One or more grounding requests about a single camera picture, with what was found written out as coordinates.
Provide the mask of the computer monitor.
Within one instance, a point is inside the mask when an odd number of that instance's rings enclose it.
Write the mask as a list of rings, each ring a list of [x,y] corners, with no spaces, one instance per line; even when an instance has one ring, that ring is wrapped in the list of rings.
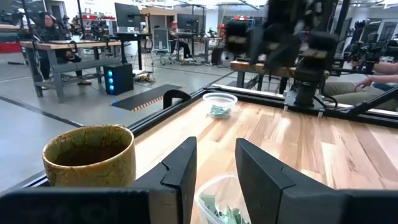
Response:
[[[184,30],[198,30],[199,16],[195,14],[177,14],[177,27]]]
[[[139,8],[134,5],[114,3],[116,11],[116,21],[119,27],[139,27],[141,23],[141,13]]]

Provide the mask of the wooden top bench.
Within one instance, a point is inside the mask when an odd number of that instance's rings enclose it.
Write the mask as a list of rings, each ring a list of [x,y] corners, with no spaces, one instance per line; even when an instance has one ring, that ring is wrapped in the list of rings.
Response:
[[[246,89],[265,90],[263,84],[268,84],[267,90],[271,85],[276,85],[275,92],[283,94],[288,84],[292,84],[295,67],[280,67],[277,70],[268,70],[263,68],[262,63],[250,65],[248,62],[234,60],[230,64],[230,69],[237,73],[236,87]]]

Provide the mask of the black computer tower blue lights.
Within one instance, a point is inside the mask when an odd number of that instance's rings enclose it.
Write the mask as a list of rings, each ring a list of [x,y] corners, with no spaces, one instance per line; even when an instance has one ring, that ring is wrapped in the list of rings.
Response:
[[[107,94],[120,95],[134,89],[134,75],[130,63],[107,65],[103,70]]]

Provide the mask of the green white sweetener packet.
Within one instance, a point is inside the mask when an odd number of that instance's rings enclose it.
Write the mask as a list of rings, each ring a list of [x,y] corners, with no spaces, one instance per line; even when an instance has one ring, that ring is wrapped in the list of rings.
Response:
[[[215,195],[201,194],[200,198],[203,200],[205,207],[214,215],[218,214],[218,210],[215,206]]]
[[[239,208],[230,208],[227,207],[224,212],[216,211],[215,215],[224,223],[224,224],[250,224],[246,221]]]
[[[208,114],[213,118],[227,118],[230,116],[230,113],[230,108],[213,105]]]

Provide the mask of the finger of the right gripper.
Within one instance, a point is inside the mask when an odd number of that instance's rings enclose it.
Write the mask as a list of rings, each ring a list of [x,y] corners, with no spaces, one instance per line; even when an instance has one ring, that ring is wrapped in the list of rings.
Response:
[[[300,37],[288,35],[281,39],[278,46],[267,56],[266,67],[276,70],[280,67],[290,67],[295,63],[300,50]]]
[[[249,64],[254,65],[263,48],[264,28],[254,28],[250,33]]]

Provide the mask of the red storage box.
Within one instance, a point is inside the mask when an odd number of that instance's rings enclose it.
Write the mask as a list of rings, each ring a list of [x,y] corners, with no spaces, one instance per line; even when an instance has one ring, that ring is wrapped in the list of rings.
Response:
[[[18,42],[0,42],[0,54],[18,53],[22,48]]]

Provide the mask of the olive brown ceramic mug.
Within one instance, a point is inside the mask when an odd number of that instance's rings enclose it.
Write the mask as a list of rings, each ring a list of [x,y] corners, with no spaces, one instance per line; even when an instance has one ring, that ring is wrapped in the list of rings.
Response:
[[[54,187],[127,187],[136,180],[135,146],[125,126],[84,126],[50,140],[42,161]]]

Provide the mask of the wooden workbench with grey frame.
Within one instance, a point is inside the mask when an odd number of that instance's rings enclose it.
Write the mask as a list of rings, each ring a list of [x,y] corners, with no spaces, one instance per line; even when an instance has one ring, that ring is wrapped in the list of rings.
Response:
[[[65,99],[63,91],[65,86],[94,78],[101,82],[103,77],[101,68],[121,61],[120,42],[51,40],[49,42],[22,41],[20,45],[25,48],[36,95],[42,97],[44,88],[55,90],[60,102]],[[57,59],[56,53],[60,50],[77,52],[80,49],[93,49],[94,58],[76,63],[60,63]],[[46,53],[49,60],[50,81],[48,82],[43,81],[37,65],[40,50]]]

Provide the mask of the grey office chair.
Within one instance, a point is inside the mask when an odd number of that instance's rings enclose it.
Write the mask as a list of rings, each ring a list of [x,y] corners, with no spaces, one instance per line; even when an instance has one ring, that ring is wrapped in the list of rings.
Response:
[[[161,65],[174,64],[170,50],[169,30],[163,28],[155,28],[152,31],[152,52],[158,56],[158,62]]]

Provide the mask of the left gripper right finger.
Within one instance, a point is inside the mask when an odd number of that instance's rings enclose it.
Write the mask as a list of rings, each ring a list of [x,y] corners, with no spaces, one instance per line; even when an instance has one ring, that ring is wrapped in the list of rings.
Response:
[[[236,167],[252,224],[342,224],[344,196],[238,138]]]

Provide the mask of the person's hand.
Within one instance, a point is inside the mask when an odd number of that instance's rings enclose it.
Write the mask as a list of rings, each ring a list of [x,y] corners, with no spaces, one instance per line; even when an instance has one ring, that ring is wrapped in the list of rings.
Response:
[[[360,81],[359,83],[357,83],[356,85],[355,85],[355,90],[356,91],[359,91],[359,90],[362,90],[363,88],[365,88],[365,87],[367,87],[367,86],[371,86],[372,85],[372,83],[373,83],[373,78],[372,78],[372,76],[368,76],[368,77],[366,77],[364,80],[362,80],[362,81]]]

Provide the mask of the black frame clamp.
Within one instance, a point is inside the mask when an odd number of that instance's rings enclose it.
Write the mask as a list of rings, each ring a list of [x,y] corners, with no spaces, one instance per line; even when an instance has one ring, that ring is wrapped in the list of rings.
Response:
[[[171,89],[167,90],[163,95],[163,109],[166,109],[173,104],[173,99],[180,99],[183,102],[190,100],[192,97],[182,90]]]

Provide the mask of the person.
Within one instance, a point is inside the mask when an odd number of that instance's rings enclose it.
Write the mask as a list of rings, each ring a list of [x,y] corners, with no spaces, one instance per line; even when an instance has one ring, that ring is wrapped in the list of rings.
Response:
[[[42,19],[44,22],[44,34],[42,40],[44,42],[50,42],[53,40],[66,40],[67,38],[61,34],[60,31],[55,27],[54,19],[48,12],[42,14]],[[72,49],[60,49],[55,51],[58,63],[68,63],[68,62],[81,62],[81,58],[72,52]],[[50,81],[50,62],[45,50],[39,51],[39,62],[40,62],[40,72],[42,74],[43,82]]]
[[[177,28],[177,21],[171,22],[171,28],[169,30],[169,39],[171,40],[170,52],[173,53],[178,41],[178,49],[181,47],[183,48],[183,56],[184,58],[192,58],[190,53],[189,46],[186,42],[177,38],[178,28]]]
[[[332,96],[338,103],[355,105],[365,100],[371,100],[388,90],[398,86],[398,62],[379,62],[373,67],[373,83],[362,90],[356,91],[357,83],[351,82],[327,82],[324,93]]]

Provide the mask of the black desk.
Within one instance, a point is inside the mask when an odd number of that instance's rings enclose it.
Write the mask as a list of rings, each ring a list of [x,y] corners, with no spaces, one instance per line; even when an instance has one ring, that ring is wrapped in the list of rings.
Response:
[[[118,32],[113,39],[119,40],[121,42],[121,62],[127,63],[126,53],[124,49],[124,43],[130,41],[137,42],[137,56],[138,56],[138,66],[139,70],[142,70],[142,47],[141,40],[145,37],[149,37],[149,33],[132,33],[132,32]]]

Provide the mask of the black mat with hazard stripes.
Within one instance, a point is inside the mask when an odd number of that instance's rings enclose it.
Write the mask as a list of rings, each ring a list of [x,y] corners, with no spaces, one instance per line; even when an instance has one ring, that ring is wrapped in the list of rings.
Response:
[[[142,92],[140,94],[133,95],[123,100],[117,101],[113,103],[112,106],[128,111],[139,111],[158,101],[162,101],[165,92],[173,89],[184,90],[185,88],[182,86],[165,84]]]

